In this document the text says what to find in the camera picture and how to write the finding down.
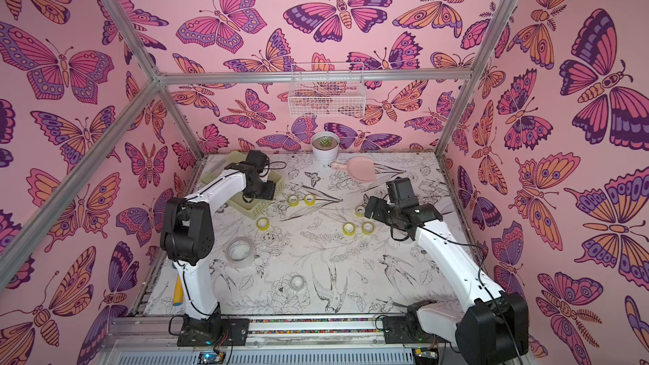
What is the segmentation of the pale green storage basket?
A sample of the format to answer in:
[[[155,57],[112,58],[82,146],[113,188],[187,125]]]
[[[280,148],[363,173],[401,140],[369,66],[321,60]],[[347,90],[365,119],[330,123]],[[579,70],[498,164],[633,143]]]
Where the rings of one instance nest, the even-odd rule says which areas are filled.
[[[199,179],[195,184],[194,189],[199,190],[208,185],[211,181],[217,179],[221,175],[226,165],[230,163],[243,162],[246,159],[246,156],[246,154],[240,151],[233,151],[227,155],[209,155],[206,157],[206,162],[201,174],[199,174]],[[275,197],[279,196],[284,188],[284,179],[280,172],[270,170],[270,173],[266,178],[275,183]],[[265,214],[271,201],[268,199],[255,198],[253,201],[248,203],[244,200],[243,194],[238,193],[229,199],[227,204],[229,207],[233,207],[233,209],[239,211],[244,216],[251,219],[257,219]]]

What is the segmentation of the large transparent tape roll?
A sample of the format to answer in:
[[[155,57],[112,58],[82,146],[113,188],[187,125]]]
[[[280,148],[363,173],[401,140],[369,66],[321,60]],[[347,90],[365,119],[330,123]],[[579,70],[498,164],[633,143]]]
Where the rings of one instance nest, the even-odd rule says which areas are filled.
[[[237,237],[224,249],[226,261],[237,269],[248,268],[256,260],[255,243],[248,237]]]

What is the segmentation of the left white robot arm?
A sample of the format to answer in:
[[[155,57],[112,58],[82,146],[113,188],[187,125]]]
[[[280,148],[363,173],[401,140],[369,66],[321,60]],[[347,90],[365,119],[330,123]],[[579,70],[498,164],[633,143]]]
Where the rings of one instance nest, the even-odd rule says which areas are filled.
[[[236,194],[252,201],[272,200],[275,182],[267,178],[269,170],[269,157],[252,150],[243,161],[226,165],[200,190],[167,201],[160,248],[177,270],[185,314],[191,319],[208,319],[219,308],[209,266],[203,263],[215,243],[212,215]]]

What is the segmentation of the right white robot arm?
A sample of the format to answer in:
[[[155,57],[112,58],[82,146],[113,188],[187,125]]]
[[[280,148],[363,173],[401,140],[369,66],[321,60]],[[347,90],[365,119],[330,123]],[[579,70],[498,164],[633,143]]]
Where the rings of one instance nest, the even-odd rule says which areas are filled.
[[[456,240],[441,213],[421,204],[409,179],[387,184],[387,196],[372,197],[366,218],[405,233],[439,267],[456,295],[461,311],[427,303],[416,310],[420,329],[458,349],[468,364],[526,364],[529,352],[529,309],[518,292],[506,292],[477,264],[470,243]]]

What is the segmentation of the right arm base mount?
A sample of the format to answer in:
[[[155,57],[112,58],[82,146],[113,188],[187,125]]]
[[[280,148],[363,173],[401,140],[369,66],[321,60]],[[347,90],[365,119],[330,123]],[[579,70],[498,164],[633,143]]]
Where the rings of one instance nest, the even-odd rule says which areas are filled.
[[[386,344],[418,344],[435,342],[435,337],[421,331],[413,320],[406,316],[382,316],[376,321],[377,329],[382,331]]]

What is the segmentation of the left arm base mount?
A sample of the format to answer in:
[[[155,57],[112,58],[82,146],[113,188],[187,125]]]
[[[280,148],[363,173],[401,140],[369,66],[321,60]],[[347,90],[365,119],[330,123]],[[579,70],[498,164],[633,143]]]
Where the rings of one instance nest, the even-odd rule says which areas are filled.
[[[244,346],[249,325],[245,318],[192,319],[184,315],[177,346]]]

